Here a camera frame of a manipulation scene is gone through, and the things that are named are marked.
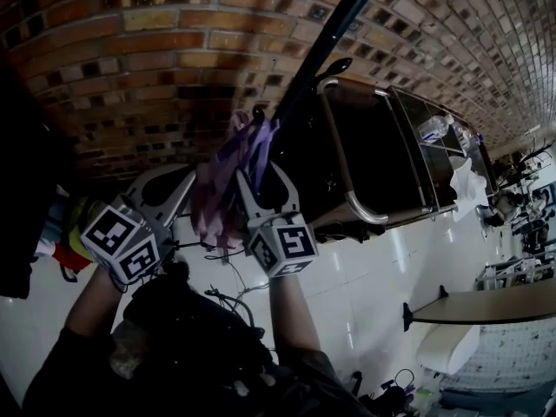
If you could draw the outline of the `red bag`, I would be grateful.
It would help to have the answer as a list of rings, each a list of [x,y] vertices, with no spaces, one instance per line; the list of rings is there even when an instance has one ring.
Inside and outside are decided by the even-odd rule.
[[[90,260],[61,243],[56,244],[53,258],[59,263],[63,279],[69,283],[76,283],[77,275],[91,264]]]

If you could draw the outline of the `clear plastic water bottle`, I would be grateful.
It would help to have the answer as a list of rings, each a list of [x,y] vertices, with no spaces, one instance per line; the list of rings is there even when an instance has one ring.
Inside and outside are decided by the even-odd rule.
[[[432,116],[418,126],[418,132],[423,142],[434,143],[443,138],[454,123],[451,114],[445,116]]]

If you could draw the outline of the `person's dark clothing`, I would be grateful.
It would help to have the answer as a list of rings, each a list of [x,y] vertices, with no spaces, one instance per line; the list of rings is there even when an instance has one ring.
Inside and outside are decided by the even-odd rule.
[[[322,351],[280,363],[184,262],[139,287],[109,334],[63,326],[22,404],[32,417],[372,417]]]

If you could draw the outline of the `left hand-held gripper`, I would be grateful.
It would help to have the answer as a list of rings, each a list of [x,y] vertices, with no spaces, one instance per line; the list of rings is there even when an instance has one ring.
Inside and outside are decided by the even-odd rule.
[[[154,272],[175,247],[171,227],[186,208],[195,180],[190,165],[164,165],[139,175],[111,203],[103,203],[81,234],[93,261],[118,284]]]

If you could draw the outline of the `yellow-green backpack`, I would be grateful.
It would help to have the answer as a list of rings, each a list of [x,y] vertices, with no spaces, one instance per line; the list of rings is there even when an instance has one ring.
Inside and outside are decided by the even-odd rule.
[[[81,234],[95,216],[100,201],[92,196],[79,198],[71,210],[68,224],[69,247],[82,258],[93,262],[90,252],[81,241]]]

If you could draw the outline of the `person's left forearm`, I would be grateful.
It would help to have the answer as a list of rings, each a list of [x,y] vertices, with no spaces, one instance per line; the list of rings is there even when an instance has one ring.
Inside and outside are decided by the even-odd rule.
[[[97,267],[71,308],[64,326],[81,336],[109,334],[122,299],[110,273]]]

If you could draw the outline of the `black hanging coat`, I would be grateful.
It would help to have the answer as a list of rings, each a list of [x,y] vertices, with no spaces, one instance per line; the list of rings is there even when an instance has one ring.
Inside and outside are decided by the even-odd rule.
[[[0,63],[0,296],[25,299],[67,144],[16,73]]]

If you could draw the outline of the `person's right forearm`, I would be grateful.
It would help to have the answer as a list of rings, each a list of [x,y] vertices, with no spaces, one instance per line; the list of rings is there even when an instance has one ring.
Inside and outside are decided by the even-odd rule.
[[[296,275],[269,280],[269,304],[275,342],[280,363],[296,351],[320,351],[321,344]]]

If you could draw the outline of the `white chair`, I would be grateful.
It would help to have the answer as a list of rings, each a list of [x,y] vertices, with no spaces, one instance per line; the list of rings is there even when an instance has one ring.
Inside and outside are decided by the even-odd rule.
[[[420,344],[417,361],[441,374],[457,373],[477,351],[480,326],[436,325]]]

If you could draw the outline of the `black coat rack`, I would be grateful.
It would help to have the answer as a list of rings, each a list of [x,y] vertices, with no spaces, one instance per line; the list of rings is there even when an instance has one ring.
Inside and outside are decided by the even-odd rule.
[[[340,0],[289,84],[273,117],[263,120],[255,137],[249,141],[251,149],[242,166],[248,171],[248,181],[255,188],[256,194],[261,192],[262,178],[269,163],[270,147],[277,131],[285,125],[290,112],[367,1]]]

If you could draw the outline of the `grey table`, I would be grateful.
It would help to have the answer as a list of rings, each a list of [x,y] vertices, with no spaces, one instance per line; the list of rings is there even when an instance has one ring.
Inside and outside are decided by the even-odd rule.
[[[501,325],[556,317],[556,279],[487,291],[448,293],[412,311],[403,305],[403,327],[415,323],[443,325]]]

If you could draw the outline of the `brown metal cart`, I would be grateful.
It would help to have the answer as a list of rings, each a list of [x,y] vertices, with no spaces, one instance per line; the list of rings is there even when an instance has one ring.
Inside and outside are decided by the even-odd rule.
[[[451,114],[434,143],[418,126]],[[450,156],[472,160],[497,193],[482,137],[457,112],[416,94],[338,76],[320,80],[275,139],[272,158],[298,190],[301,213],[318,242],[364,242],[389,229],[455,210]]]

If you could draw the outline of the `white cloth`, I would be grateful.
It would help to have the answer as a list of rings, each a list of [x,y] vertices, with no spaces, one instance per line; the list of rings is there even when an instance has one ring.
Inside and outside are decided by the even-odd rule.
[[[450,187],[455,192],[453,220],[460,221],[477,206],[487,207],[487,179],[472,170],[472,160],[460,156],[450,156],[453,175]]]

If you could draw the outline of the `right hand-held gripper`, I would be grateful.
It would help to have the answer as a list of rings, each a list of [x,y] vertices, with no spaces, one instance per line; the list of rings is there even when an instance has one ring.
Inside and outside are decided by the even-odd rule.
[[[265,179],[272,197],[264,204],[244,170],[237,169],[235,179],[248,233],[246,255],[253,256],[269,278],[301,272],[318,250],[294,184],[280,167],[268,166]]]

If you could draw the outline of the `pink purple cloth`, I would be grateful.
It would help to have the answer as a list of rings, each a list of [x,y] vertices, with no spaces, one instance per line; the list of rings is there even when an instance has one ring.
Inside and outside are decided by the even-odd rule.
[[[197,166],[190,202],[191,225],[204,248],[242,247],[245,220],[240,212],[235,172],[244,171],[259,193],[270,145],[279,128],[280,123],[265,117],[260,109],[254,109],[251,115],[237,110],[229,120],[224,144],[208,162]]]

